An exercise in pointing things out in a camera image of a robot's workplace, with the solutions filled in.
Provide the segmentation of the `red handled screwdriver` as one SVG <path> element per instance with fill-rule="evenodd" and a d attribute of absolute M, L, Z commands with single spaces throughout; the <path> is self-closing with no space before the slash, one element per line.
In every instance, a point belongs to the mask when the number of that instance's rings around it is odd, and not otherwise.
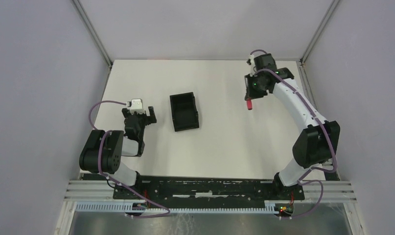
<path fill-rule="evenodd" d="M 250 99 L 246 100 L 246 105 L 248 110 L 253 109 L 252 101 Z"/>

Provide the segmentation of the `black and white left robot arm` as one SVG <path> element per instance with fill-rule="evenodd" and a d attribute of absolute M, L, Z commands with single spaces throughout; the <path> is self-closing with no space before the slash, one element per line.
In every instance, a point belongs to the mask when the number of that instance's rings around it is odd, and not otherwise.
<path fill-rule="evenodd" d="M 157 122 L 154 107 L 131 110 L 123 108 L 124 130 L 92 130 L 79 157 L 81 170 L 100 174 L 117 184 L 126 185 L 131 199 L 143 195 L 143 185 L 136 182 L 139 173 L 121 162 L 122 157 L 140 157 L 145 148 L 145 127 Z"/>

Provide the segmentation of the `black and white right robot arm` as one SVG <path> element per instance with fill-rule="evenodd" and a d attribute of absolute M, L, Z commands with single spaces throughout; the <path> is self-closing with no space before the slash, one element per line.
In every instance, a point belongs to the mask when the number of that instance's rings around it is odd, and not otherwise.
<path fill-rule="evenodd" d="M 293 158 L 273 179 L 273 195 L 284 200 L 292 194 L 292 186 L 299 185 L 311 171 L 336 172 L 340 125 L 328 121 L 313 107 L 292 72 L 288 68 L 279 69 L 272 54 L 255 49 L 250 52 L 247 64 L 251 67 L 244 77 L 248 110 L 253 108 L 254 99 L 272 94 L 284 105 L 300 132 L 292 147 Z"/>

